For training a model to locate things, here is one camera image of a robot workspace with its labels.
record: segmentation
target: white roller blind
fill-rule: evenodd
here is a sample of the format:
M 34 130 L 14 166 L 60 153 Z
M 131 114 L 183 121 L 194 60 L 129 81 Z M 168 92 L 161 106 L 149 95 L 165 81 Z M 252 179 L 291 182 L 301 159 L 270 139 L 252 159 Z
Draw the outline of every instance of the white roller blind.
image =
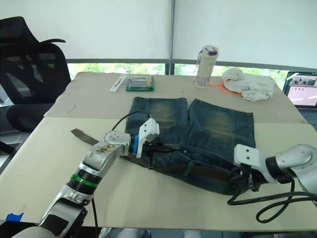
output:
M 39 40 L 61 38 L 67 59 L 168 59 L 170 0 L 0 0 Z
M 176 0 L 174 58 L 317 68 L 317 0 Z

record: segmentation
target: jeans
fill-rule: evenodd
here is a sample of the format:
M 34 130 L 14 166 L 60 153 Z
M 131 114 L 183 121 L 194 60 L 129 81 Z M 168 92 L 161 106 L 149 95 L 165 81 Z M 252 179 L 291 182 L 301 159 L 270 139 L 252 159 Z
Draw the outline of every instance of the jeans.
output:
M 138 110 L 146 111 L 159 124 L 160 134 L 156 141 L 179 147 L 171 153 L 154 153 L 154 170 L 209 191 L 235 193 L 237 184 L 230 180 L 235 167 L 234 147 L 237 144 L 256 145 L 252 113 L 218 107 L 198 99 L 187 110 L 185 98 L 136 97 L 130 112 Z M 146 118 L 145 114 L 131 115 L 126 133 L 138 134 Z M 142 155 L 144 163 L 126 159 L 145 166 L 149 157 Z

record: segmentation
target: purple bottle cap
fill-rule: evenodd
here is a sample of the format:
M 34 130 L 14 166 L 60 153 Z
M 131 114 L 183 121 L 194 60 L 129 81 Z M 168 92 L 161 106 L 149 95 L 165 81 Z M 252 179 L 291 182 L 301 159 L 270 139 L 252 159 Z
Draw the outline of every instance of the purple bottle cap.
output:
M 216 56 L 218 54 L 217 50 L 213 47 L 213 51 L 209 51 L 207 48 L 205 48 L 206 51 L 208 51 L 209 56 Z

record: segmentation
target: belt strap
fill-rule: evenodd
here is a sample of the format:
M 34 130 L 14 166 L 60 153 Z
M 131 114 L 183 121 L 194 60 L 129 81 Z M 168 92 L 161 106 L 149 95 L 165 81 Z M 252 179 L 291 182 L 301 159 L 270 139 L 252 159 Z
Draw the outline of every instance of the belt strap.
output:
M 86 135 L 84 132 L 82 132 L 80 129 L 77 129 L 77 128 L 73 129 L 71 133 L 73 133 L 81 141 L 84 141 L 90 145 L 95 145 L 99 142 L 96 139 Z
M 138 162 L 143 167 L 148 167 L 148 164 L 141 158 L 136 158 L 135 156 L 131 155 L 128 155 L 128 158 Z M 184 173 L 186 172 L 187 167 L 188 165 L 178 165 L 168 168 L 153 168 L 153 170 L 160 173 Z M 195 176 L 208 177 L 210 179 L 216 179 L 224 182 L 230 182 L 232 176 L 232 173 L 229 171 L 203 166 L 193 166 L 191 168 L 190 174 Z

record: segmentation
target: water bottle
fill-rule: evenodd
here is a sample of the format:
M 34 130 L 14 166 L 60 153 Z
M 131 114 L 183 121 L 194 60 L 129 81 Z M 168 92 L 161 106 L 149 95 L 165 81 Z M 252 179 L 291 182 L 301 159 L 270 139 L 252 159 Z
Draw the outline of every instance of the water bottle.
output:
M 195 77 L 197 87 L 207 88 L 218 55 L 219 49 L 216 46 L 204 46 L 200 51 L 198 73 Z

